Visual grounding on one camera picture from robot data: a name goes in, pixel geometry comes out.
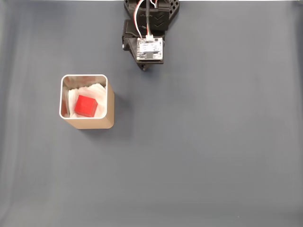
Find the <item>white label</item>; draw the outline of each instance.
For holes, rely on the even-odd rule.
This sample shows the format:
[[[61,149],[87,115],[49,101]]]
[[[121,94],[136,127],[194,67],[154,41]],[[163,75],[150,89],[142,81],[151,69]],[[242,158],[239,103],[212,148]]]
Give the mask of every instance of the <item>white label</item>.
[[[161,51],[161,42],[142,43],[140,44],[140,52],[159,52]]]

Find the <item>gray backdrop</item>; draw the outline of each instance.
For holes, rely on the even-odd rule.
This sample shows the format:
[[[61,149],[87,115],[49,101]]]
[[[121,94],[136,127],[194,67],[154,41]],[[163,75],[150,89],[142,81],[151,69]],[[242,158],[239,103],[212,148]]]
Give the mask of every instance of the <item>gray backdrop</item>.
[[[296,2],[182,2],[148,72],[122,50],[121,1],[10,8],[0,226],[303,226]],[[116,122],[76,130],[59,117],[61,78],[94,73]]]

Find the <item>black cable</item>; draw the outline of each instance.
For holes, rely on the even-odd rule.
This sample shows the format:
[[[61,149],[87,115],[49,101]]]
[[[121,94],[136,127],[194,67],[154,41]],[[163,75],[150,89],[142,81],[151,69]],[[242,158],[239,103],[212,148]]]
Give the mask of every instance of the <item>black cable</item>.
[[[146,0],[146,26],[147,26],[147,33],[151,35],[150,29],[150,0]]]

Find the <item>container rim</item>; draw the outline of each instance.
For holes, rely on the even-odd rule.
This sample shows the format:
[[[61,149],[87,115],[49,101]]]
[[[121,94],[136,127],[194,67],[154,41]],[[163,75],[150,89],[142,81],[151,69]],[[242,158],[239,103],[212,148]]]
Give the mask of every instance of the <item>container rim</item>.
[[[105,78],[106,80],[106,102],[107,102],[107,97],[108,97],[108,82],[107,82],[107,77],[103,74],[67,74],[64,77],[62,77],[61,79],[61,88],[60,88],[60,108],[59,108],[59,115],[62,119],[73,119],[73,120],[91,120],[91,119],[103,119],[106,115],[107,115],[107,107],[106,107],[106,111],[103,114],[102,117],[77,117],[77,118],[70,118],[70,117],[64,117],[61,114],[61,107],[62,107],[62,88],[63,88],[63,80],[66,77],[83,77],[83,76],[102,76]]]

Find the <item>red cube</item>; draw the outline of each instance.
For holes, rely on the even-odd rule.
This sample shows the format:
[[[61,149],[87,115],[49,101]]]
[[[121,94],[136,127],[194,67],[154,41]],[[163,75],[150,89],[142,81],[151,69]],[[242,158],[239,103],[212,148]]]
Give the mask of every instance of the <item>red cube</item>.
[[[94,98],[79,96],[75,106],[75,112],[85,117],[94,117],[97,105],[98,103]]]

